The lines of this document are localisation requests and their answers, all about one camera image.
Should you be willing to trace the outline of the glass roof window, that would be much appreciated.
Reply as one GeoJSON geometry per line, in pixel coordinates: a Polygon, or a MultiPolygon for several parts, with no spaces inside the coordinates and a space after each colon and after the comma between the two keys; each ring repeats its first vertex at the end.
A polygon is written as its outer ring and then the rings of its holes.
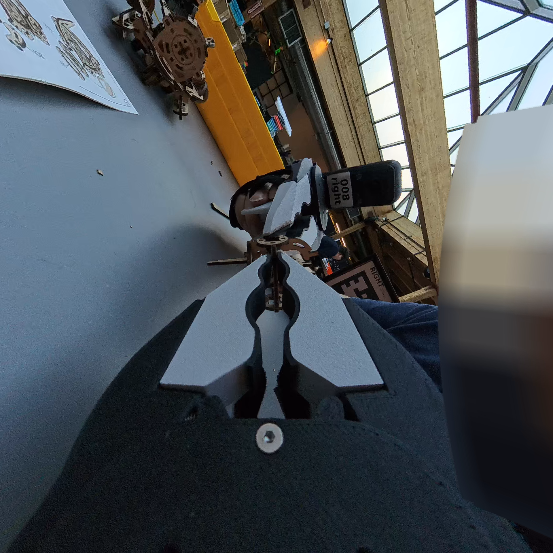
{"type": "MultiPolygon", "coordinates": [[[[402,165],[394,210],[419,224],[406,139],[379,1],[344,1],[370,119],[383,160],[402,165]]],[[[434,1],[450,167],[471,121],[465,1],[434,1]]],[[[552,104],[552,1],[477,1],[482,114],[552,104]]]]}

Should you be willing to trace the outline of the person's right hand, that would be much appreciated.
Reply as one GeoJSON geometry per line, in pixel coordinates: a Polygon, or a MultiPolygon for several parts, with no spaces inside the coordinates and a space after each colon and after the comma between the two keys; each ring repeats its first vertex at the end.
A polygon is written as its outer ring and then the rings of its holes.
{"type": "Polygon", "coordinates": [[[236,198],[234,205],[236,221],[251,238],[256,239],[263,234],[266,215],[243,214],[242,212],[272,202],[278,188],[278,183],[265,183],[255,192],[245,192],[236,198]]]}

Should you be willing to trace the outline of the framed black-white marker sign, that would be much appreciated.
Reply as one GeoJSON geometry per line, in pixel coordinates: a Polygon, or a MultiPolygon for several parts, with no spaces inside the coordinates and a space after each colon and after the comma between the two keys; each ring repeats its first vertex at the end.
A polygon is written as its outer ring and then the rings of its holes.
{"type": "Polygon", "coordinates": [[[376,254],[323,278],[329,287],[347,298],[398,303],[398,295],[376,254]]]}

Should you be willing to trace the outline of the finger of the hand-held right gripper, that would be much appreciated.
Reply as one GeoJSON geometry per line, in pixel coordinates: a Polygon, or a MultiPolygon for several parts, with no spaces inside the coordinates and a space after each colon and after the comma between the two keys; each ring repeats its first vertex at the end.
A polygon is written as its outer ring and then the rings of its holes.
{"type": "Polygon", "coordinates": [[[263,234],[260,237],[286,235],[299,236],[296,220],[301,213],[303,203],[311,204],[310,171],[313,161],[303,158],[284,170],[262,175],[241,187],[241,194],[255,192],[265,183],[278,183],[272,202],[250,210],[243,214],[266,215],[263,234]]]}
{"type": "Polygon", "coordinates": [[[306,242],[311,251],[319,249],[325,231],[325,209],[303,203],[298,216],[299,238],[306,242]]]}

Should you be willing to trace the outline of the white sign board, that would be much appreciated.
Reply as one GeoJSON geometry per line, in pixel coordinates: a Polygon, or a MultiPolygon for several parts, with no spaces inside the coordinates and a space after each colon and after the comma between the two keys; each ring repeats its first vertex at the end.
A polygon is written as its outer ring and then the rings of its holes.
{"type": "Polygon", "coordinates": [[[288,135],[288,137],[292,136],[292,128],[289,123],[287,114],[285,112],[283,103],[281,101],[281,97],[278,96],[275,100],[275,107],[277,109],[278,115],[274,116],[274,119],[278,119],[279,123],[277,123],[277,126],[279,127],[279,130],[284,129],[288,135]]]}

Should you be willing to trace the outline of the yellow plastic bin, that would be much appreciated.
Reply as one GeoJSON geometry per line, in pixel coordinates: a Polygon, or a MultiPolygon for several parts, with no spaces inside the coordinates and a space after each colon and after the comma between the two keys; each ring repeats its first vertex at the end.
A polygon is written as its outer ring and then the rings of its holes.
{"type": "Polygon", "coordinates": [[[196,20],[204,36],[215,42],[215,47],[209,48],[203,69],[209,97],[199,104],[198,110],[238,185],[283,169],[280,154],[212,1],[200,6],[196,20]]]}

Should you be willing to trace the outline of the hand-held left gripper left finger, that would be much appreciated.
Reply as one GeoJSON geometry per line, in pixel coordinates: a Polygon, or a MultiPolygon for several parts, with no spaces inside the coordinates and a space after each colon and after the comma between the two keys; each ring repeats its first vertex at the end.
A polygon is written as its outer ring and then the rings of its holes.
{"type": "Polygon", "coordinates": [[[256,418],[266,390],[257,319],[271,257],[263,255],[208,294],[160,387],[217,396],[239,418],[256,418]]]}

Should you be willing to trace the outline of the wooden gyroscope model assembly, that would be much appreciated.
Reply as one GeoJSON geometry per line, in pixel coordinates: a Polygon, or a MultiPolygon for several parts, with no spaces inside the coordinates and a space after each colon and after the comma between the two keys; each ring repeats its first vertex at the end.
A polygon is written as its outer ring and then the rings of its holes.
{"type": "Polygon", "coordinates": [[[220,259],[207,262],[207,266],[231,266],[250,265],[260,257],[269,256],[271,259],[270,269],[265,280],[266,309],[277,313],[282,309],[283,298],[283,269],[279,269],[278,253],[284,252],[292,256],[294,252],[300,256],[299,263],[305,268],[313,265],[316,256],[315,251],[300,238],[288,238],[287,244],[280,247],[262,248],[255,243],[255,239],[247,242],[247,250],[240,258],[220,259]]]}

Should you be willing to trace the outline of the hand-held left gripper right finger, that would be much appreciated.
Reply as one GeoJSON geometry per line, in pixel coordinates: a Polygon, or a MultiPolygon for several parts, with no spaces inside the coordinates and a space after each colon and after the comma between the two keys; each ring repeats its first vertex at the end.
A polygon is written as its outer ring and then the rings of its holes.
{"type": "Polygon", "coordinates": [[[285,418],[311,418],[328,397],[385,389],[379,370],[342,296],[286,253],[282,307],[289,317],[283,335],[278,401],[285,418]]]}

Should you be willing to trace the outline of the large wooden gear model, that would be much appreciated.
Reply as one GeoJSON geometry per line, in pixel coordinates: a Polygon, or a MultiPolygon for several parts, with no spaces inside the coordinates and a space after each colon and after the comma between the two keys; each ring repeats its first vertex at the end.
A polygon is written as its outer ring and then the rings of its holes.
{"type": "Polygon", "coordinates": [[[205,37],[196,14],[203,1],[127,1],[129,9],[112,18],[124,38],[141,53],[141,81],[159,86],[173,100],[180,119],[189,102],[205,103],[209,88],[204,66],[213,38],[205,37]]]}

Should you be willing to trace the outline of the white instruction booklet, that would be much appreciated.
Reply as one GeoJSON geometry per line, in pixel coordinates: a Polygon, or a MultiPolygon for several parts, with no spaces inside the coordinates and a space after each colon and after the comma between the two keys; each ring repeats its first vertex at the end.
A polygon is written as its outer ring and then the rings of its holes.
{"type": "Polygon", "coordinates": [[[138,114],[64,1],[1,1],[1,76],[138,114]]]}

